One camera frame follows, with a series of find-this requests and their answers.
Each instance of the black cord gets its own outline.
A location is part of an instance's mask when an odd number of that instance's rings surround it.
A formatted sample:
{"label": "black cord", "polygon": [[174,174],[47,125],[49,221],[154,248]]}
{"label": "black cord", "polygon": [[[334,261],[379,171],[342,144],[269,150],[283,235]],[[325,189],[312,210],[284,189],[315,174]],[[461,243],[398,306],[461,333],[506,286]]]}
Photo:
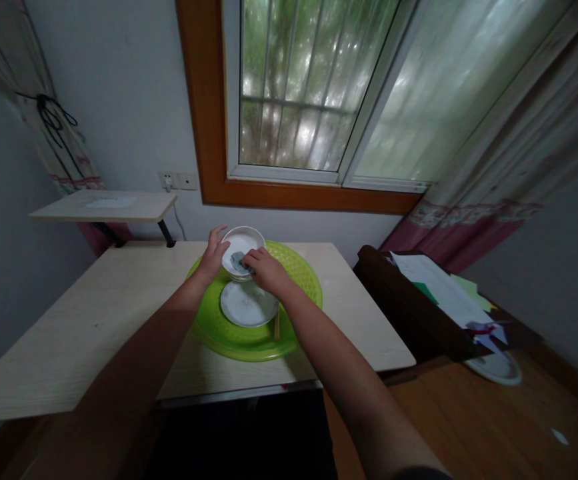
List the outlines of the black cord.
{"label": "black cord", "polygon": [[[54,99],[48,95],[43,95],[42,93],[40,93],[39,95],[32,97],[30,95],[26,95],[25,93],[20,93],[20,92],[15,92],[15,94],[19,95],[20,97],[35,100],[35,104],[37,106],[37,112],[40,115],[40,118],[42,118],[42,123],[44,123],[44,128],[49,132],[49,135],[53,139],[53,142],[55,142],[55,144],[58,147],[60,147],[61,149],[65,149],[67,151],[67,153],[69,154],[69,157],[71,158],[71,162],[73,162],[73,166],[75,167],[77,172],[80,174],[80,176],[82,178],[85,178],[84,174],[82,174],[82,171],[80,170],[80,167],[77,166],[77,162],[73,158],[73,155],[71,154],[71,150],[69,150],[67,143],[62,138],[62,135],[60,135],[60,130],[64,130],[64,125],[62,125],[62,122],[60,122],[60,118],[58,118],[58,116],[54,112],[52,112],[51,110],[49,110],[47,108],[48,104],[52,103],[54,105],[54,108],[58,108],[62,112],[62,115],[64,115],[64,118],[66,118],[67,121],[72,126],[74,126],[74,127],[77,126],[77,120],[74,119],[73,116],[69,112],[64,110],[64,108],[62,108],[62,105],[60,105],[56,99]],[[62,168],[64,168],[64,171],[66,172],[66,174],[69,176],[69,178],[71,178],[68,170],[64,167],[64,165],[62,165]]]}

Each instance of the green paper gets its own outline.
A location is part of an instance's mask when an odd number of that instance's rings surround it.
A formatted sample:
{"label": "green paper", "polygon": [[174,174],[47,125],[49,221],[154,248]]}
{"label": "green paper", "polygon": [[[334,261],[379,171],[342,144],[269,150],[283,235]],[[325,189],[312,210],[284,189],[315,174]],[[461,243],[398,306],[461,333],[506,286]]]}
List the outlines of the green paper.
{"label": "green paper", "polygon": [[422,282],[411,282],[412,284],[414,284],[416,287],[418,287],[420,289],[420,291],[422,293],[424,293],[428,298],[430,298],[430,300],[438,305],[439,302],[435,299],[435,297],[433,296],[433,294],[431,293],[431,291],[429,290],[429,288],[426,286],[426,284],[422,283]]}
{"label": "green paper", "polygon": [[477,283],[474,283],[471,280],[466,280],[462,277],[458,277],[454,274],[451,274],[451,278],[455,280],[460,287],[462,287],[462,290],[464,290],[467,295],[470,296],[480,308],[482,308],[482,310],[485,312],[491,311],[491,302],[486,300],[486,298],[477,292]]}

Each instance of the wooden desk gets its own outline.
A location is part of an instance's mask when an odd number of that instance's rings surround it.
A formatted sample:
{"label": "wooden desk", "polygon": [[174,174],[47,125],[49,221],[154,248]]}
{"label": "wooden desk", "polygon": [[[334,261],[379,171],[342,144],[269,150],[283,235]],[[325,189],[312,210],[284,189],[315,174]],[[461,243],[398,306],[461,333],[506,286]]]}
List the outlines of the wooden desk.
{"label": "wooden desk", "polygon": [[[132,203],[119,208],[89,206],[92,202],[108,198],[128,199]],[[164,222],[164,215],[169,211],[176,198],[174,193],[79,190],[34,211],[29,216],[33,220],[40,221],[90,222],[104,233],[117,248],[122,248],[126,244],[126,240],[120,238],[106,222],[157,223],[167,241],[167,247],[172,248],[175,241]]]}
{"label": "wooden desk", "polygon": [[[330,243],[287,243],[312,266],[323,310],[377,371],[415,360]],[[206,242],[128,242],[107,250],[0,359],[0,420],[72,410],[97,374],[184,281]],[[179,399],[316,379],[296,351],[262,363],[231,360],[188,335],[158,398]]]}

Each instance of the white cable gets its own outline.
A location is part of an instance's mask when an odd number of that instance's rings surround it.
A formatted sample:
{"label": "white cable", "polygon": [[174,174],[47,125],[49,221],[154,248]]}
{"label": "white cable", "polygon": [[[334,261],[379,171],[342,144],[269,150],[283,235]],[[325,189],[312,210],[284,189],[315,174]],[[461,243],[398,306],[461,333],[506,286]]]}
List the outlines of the white cable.
{"label": "white cable", "polygon": [[[164,189],[167,191],[167,193],[171,192],[170,180],[167,179],[167,186],[164,187]],[[187,234],[184,232],[184,226],[182,225],[182,222],[180,221],[180,217],[177,216],[177,208],[175,206],[176,203],[177,203],[177,199],[175,199],[175,201],[173,202],[173,213],[175,214],[175,221],[177,222],[178,226],[180,227],[180,230],[182,230],[182,238],[184,238],[184,241],[187,241]]]}
{"label": "white cable", "polygon": [[177,216],[177,208],[175,207],[175,204],[177,203],[177,200],[173,202],[173,213],[175,214],[175,219],[177,220],[177,224],[180,226],[180,230],[182,230],[182,238],[184,238],[184,241],[187,240],[187,234],[184,233],[184,227],[182,226],[182,222],[180,222],[180,217]]}

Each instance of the electrical socket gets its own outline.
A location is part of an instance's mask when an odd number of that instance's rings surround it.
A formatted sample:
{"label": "electrical socket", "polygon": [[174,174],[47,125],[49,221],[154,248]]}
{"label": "electrical socket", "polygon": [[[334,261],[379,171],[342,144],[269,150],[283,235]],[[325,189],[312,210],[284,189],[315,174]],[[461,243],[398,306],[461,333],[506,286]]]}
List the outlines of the electrical socket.
{"label": "electrical socket", "polygon": [[157,177],[164,189],[168,187],[172,190],[197,190],[197,180],[192,173],[159,171]]}
{"label": "electrical socket", "polygon": [[178,173],[177,179],[182,190],[197,190],[197,180],[192,173]]}

